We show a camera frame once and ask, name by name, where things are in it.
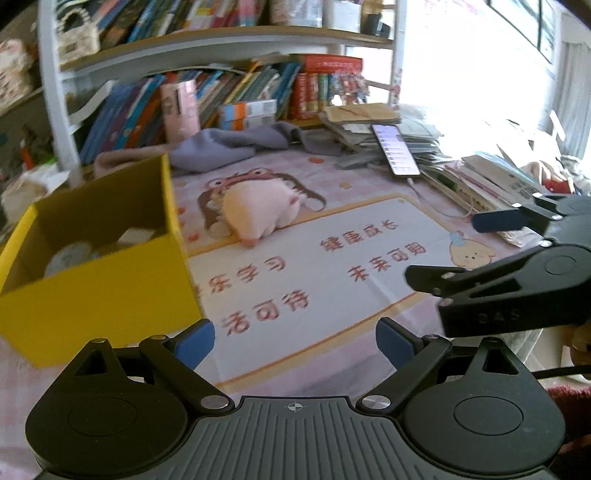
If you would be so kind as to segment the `pink cylindrical container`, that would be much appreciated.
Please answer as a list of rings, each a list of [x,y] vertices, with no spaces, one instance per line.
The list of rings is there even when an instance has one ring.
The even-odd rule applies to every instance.
[[[178,144],[200,130],[195,80],[160,86],[166,140]]]

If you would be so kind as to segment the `pink cartoon desk mat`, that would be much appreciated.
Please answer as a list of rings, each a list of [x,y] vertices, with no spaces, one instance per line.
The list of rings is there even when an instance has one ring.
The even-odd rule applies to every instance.
[[[308,199],[296,224],[249,249],[221,225],[207,226],[204,204],[259,176],[284,178]],[[235,398],[361,395],[390,372],[373,337],[380,316],[421,335],[440,328],[434,300],[408,287],[408,266],[472,268],[516,252],[475,232],[423,182],[342,170],[297,150],[170,179],[199,319],[215,328],[198,371]],[[1,336],[3,478],[36,475],[24,424],[66,364],[37,368]]]

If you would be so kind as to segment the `red book set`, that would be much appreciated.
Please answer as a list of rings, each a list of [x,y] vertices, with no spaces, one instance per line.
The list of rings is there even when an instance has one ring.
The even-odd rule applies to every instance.
[[[366,103],[369,87],[363,59],[342,55],[293,55],[301,64],[290,95],[290,120],[310,120],[338,99],[342,105]]]

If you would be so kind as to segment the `stack of books and papers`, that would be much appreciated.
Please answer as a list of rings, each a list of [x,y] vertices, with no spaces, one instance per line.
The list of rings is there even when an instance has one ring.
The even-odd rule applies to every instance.
[[[545,181],[568,179],[556,158],[557,147],[552,147],[548,159],[540,158],[516,123],[501,127],[507,137],[495,143],[490,152],[470,151],[460,156],[453,142],[445,140],[435,126],[410,113],[399,113],[399,124],[385,125],[398,126],[420,169],[419,177],[469,215],[506,209],[514,203],[531,203],[534,194],[548,192]],[[373,124],[335,124],[323,111],[318,113],[318,119],[349,150],[345,155],[370,150],[383,153],[372,131]],[[392,173],[386,158],[384,163],[372,163],[367,168]]]

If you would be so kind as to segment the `grey utility knife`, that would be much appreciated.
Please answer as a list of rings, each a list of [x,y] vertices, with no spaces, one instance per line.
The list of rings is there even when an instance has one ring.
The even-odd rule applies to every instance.
[[[335,162],[339,169],[351,170],[356,168],[368,167],[372,163],[384,163],[385,156],[381,151],[370,150],[366,152],[353,153],[338,157]]]

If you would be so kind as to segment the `white small box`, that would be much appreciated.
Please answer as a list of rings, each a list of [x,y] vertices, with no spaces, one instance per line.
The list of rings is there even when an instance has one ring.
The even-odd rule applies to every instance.
[[[118,245],[133,246],[152,239],[156,231],[144,228],[128,228],[117,240]]]

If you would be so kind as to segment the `pink plush toy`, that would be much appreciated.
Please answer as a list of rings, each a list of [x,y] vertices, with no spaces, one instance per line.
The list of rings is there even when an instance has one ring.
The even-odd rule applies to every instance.
[[[305,196],[282,179],[243,181],[224,194],[222,214],[245,247],[252,248],[300,214]]]

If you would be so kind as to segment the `white pen holder box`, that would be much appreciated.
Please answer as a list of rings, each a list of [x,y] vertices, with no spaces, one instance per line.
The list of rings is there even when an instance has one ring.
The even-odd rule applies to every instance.
[[[329,1],[325,7],[327,27],[333,30],[359,33],[362,5],[352,1]]]

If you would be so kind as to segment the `orange white boxes stack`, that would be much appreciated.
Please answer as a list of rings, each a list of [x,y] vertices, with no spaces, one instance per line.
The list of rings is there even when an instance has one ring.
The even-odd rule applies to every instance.
[[[219,108],[218,128],[226,131],[242,131],[276,121],[276,99],[238,102]]]

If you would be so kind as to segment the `yellow cardboard box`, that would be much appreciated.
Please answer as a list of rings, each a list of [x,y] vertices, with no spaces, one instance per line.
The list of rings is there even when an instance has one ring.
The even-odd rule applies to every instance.
[[[37,368],[200,316],[164,156],[34,203],[1,254],[1,336]]]

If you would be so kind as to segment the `brown paper envelope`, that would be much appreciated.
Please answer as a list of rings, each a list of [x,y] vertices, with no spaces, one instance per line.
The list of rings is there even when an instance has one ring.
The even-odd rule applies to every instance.
[[[335,124],[399,124],[402,120],[398,111],[383,103],[329,106],[324,114]]]

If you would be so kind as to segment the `white pearl handbag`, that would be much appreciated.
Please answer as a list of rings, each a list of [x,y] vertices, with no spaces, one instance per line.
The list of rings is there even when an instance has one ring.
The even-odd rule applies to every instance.
[[[61,18],[57,27],[57,43],[60,66],[99,52],[97,26],[84,8],[73,7]]]

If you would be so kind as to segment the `white bookshelf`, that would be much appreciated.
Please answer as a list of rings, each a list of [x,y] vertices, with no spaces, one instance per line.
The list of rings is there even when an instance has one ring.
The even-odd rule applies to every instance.
[[[60,65],[55,1],[38,3],[37,32],[40,72],[46,111],[54,138],[54,150],[68,183],[84,183],[74,133],[100,106],[112,88],[162,71],[179,70],[199,62],[229,62],[280,51],[311,52],[317,47],[339,54],[346,47],[387,49],[392,52],[390,80],[370,81],[370,86],[389,92],[389,103],[398,102],[393,92],[402,83],[407,3],[389,1],[383,11],[394,12],[391,39],[326,28],[304,26],[247,26],[179,31],[114,47]]]

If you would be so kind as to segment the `pink figurine decoration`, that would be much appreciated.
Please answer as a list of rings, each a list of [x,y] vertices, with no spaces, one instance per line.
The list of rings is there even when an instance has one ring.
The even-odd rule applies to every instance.
[[[6,39],[0,50],[0,106],[1,112],[29,95],[33,84],[29,74],[33,64],[25,44],[20,39]]]

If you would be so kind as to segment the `purple grey cloth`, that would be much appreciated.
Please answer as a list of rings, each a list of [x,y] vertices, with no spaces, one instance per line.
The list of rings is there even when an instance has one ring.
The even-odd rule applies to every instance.
[[[136,162],[165,155],[183,174],[204,174],[240,162],[263,150],[289,150],[301,145],[312,155],[339,156],[344,146],[329,133],[307,131],[289,122],[276,122],[242,131],[204,129],[177,143],[103,152],[94,163],[94,176],[104,177]]]

